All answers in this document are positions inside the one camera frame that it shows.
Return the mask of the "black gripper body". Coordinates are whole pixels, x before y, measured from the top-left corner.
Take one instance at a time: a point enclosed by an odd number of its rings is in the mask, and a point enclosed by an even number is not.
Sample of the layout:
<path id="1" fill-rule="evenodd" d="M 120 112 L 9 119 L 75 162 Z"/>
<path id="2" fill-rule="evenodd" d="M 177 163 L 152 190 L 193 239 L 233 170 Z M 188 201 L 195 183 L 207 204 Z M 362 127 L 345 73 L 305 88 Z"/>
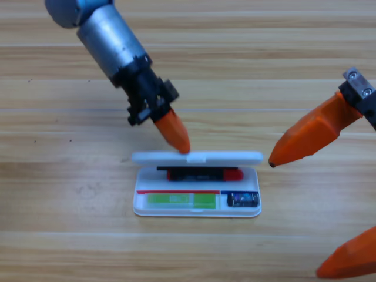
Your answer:
<path id="1" fill-rule="evenodd" d="M 140 125 L 147 119 L 159 121 L 170 112 L 170 104 L 179 97 L 171 81 L 163 81 L 149 65 L 120 69 L 113 77 L 113 84 L 128 96 L 131 126 Z"/>
<path id="2" fill-rule="evenodd" d="M 343 77 L 345 82 L 338 88 L 344 99 L 375 129 L 375 87 L 355 67 L 345 71 Z"/>

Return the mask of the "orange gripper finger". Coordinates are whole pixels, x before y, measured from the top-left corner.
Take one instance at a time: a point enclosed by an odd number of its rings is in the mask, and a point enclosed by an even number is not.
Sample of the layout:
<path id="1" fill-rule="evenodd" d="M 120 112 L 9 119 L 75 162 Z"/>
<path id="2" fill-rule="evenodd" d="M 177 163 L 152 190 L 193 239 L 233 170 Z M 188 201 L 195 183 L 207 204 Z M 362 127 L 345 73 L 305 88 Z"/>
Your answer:
<path id="1" fill-rule="evenodd" d="M 375 273 L 375 227 L 338 247 L 316 270 L 318 278 L 353 278 Z"/>
<path id="2" fill-rule="evenodd" d="M 155 126 L 171 147 L 179 153 L 190 152 L 190 140 L 186 127 L 173 109 L 169 110 Z"/>
<path id="3" fill-rule="evenodd" d="M 269 165 L 276 167 L 315 154 L 360 118 L 362 114 L 337 91 L 286 130 L 268 159 Z"/>

